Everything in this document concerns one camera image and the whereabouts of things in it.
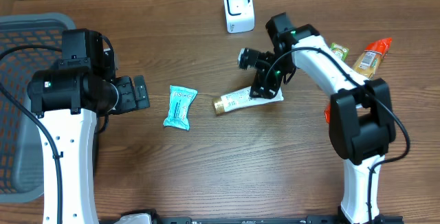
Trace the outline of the white cream tube gold cap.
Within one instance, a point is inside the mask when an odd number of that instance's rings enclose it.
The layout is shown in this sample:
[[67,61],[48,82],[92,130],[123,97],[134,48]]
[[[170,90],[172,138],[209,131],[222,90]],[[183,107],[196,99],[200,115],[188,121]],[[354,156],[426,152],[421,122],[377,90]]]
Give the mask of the white cream tube gold cap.
[[272,99],[254,98],[250,96],[250,93],[251,87],[246,87],[214,98],[212,100],[212,105],[215,114],[221,115],[237,109],[243,109],[272,102],[280,102],[284,100],[281,90],[279,90],[276,96]]

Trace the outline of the teal wet wipes pack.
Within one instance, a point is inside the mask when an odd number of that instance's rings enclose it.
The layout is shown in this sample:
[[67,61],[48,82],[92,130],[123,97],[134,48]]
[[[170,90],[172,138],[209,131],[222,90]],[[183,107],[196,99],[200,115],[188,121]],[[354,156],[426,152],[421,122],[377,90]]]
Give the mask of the teal wet wipes pack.
[[188,111],[197,94],[195,89],[171,85],[168,116],[163,125],[189,131]]

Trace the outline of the green tea packet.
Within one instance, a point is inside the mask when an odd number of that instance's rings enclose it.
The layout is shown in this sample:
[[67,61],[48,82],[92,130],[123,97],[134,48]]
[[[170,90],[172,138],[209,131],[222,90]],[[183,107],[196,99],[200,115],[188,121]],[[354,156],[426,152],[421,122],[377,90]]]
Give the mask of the green tea packet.
[[346,60],[349,53],[349,48],[337,43],[332,43],[330,49],[341,61]]

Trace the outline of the spaghetti pack with red ends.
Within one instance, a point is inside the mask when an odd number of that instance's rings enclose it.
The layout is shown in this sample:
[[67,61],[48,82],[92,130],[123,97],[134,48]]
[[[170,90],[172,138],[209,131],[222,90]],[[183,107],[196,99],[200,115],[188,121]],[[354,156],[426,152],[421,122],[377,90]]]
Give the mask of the spaghetti pack with red ends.
[[[352,69],[372,80],[377,68],[380,66],[385,55],[387,55],[393,39],[391,37],[383,38],[373,43],[370,43],[364,52],[358,57],[356,62],[353,64]],[[330,104],[327,105],[324,110],[324,117],[326,123],[330,122]]]

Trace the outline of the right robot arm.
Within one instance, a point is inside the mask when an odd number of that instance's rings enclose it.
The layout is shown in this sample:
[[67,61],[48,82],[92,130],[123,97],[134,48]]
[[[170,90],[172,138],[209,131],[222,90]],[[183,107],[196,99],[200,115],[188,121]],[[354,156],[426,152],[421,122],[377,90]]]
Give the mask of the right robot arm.
[[281,85],[303,70],[329,97],[329,138],[344,161],[343,223],[382,223],[377,206],[379,173],[396,130],[391,96],[382,80],[369,80],[339,59],[319,31],[294,27],[285,13],[265,25],[273,52],[244,48],[238,65],[255,68],[250,95],[273,99]]

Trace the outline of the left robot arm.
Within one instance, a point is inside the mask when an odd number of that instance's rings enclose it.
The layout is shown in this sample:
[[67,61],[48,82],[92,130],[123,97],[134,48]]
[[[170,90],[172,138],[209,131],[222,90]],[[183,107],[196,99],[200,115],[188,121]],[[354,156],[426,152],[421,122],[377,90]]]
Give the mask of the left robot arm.
[[101,117],[150,106],[143,76],[116,76],[109,39],[87,29],[62,33],[61,58],[28,85],[43,151],[44,223],[98,223],[94,199]]

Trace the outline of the white barcode scanner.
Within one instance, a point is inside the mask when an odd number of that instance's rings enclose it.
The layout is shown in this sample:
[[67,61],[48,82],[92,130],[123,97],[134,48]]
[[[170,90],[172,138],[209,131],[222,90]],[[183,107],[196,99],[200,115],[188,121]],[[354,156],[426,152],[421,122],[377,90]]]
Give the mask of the white barcode scanner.
[[253,0],[223,0],[228,33],[249,32],[255,26]]

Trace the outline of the grey plastic basket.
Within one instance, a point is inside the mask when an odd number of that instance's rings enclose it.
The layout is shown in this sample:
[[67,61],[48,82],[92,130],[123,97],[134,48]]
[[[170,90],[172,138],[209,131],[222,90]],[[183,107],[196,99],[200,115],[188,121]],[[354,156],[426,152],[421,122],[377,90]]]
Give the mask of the grey plastic basket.
[[[38,70],[61,57],[64,30],[74,22],[60,13],[1,17],[1,51],[17,50],[1,59],[1,84],[25,108],[30,108],[28,82]],[[1,202],[25,203],[43,194],[43,154],[37,126],[1,97]]]

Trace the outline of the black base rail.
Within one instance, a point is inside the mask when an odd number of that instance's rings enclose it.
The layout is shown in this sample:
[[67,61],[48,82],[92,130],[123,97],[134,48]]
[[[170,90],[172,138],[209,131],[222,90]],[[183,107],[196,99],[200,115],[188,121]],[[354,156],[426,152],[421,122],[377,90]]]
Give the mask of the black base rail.
[[137,215],[149,215],[150,223],[162,224],[336,224],[348,223],[342,216],[342,211],[338,210],[336,215],[309,215],[304,218],[267,218],[267,219],[192,219],[187,216],[181,217],[160,217],[155,209],[134,210],[121,214],[117,219],[104,219],[99,223],[117,223],[118,221],[126,221],[129,217]]

